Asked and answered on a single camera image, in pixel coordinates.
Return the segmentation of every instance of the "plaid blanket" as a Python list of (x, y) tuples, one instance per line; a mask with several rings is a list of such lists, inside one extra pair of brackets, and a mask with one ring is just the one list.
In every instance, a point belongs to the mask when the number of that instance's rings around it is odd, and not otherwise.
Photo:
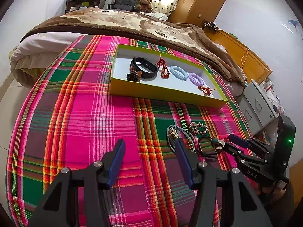
[[(136, 45), (203, 64), (228, 98), (221, 109), (109, 95), (118, 44)], [(64, 50), (27, 96), (13, 130), (7, 163), (7, 198), (17, 226), (26, 226), (48, 185), (62, 167), (81, 169), (123, 138), (126, 154), (113, 188), (104, 192), (113, 226), (178, 226), (189, 221), (195, 192), (184, 183), (166, 143), (170, 124), (203, 122), (209, 135), (251, 137), (244, 117), (220, 75), (183, 53), (117, 36), (79, 37)], [(228, 170), (234, 159), (221, 153), (214, 166)], [(220, 191), (214, 225), (220, 219)], [(85, 226), (83, 189), (79, 218)]]

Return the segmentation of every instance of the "brown blanket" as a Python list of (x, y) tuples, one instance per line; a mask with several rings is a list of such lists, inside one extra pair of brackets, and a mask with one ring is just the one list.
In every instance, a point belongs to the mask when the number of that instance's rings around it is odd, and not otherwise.
[(141, 13), (88, 8), (48, 19), (22, 40), (33, 34), (56, 31), (121, 36), (171, 48), (206, 62), (225, 80), (244, 86), (237, 63), (195, 25), (165, 22)]

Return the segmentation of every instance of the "green bead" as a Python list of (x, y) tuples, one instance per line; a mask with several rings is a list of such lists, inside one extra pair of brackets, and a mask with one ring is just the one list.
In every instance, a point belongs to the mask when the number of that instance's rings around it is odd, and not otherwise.
[(212, 139), (212, 144), (218, 144), (218, 143), (219, 143), (219, 139), (216, 138), (216, 137), (214, 137), (214, 138)]

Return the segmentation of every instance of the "teddy bear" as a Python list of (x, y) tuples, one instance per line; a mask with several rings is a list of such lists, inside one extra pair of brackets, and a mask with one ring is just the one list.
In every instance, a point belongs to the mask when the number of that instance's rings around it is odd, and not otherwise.
[(144, 13), (152, 13), (152, 7), (150, 3), (152, 0), (138, 0), (139, 4), (137, 5), (137, 12), (144, 12)]

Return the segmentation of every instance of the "bead bracelet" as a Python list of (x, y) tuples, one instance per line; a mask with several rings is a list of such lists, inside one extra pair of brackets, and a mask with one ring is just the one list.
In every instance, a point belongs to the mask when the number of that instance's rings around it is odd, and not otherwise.
[(164, 79), (168, 79), (169, 78), (169, 69), (167, 68), (166, 64), (165, 64), (165, 60), (161, 58), (160, 55), (160, 60), (157, 63), (158, 68), (160, 69), (160, 66), (162, 66), (162, 70), (161, 70), (161, 77)]
[(180, 80), (186, 81), (188, 79), (187, 72), (179, 66), (171, 66), (169, 70), (171, 71), (172, 75)]

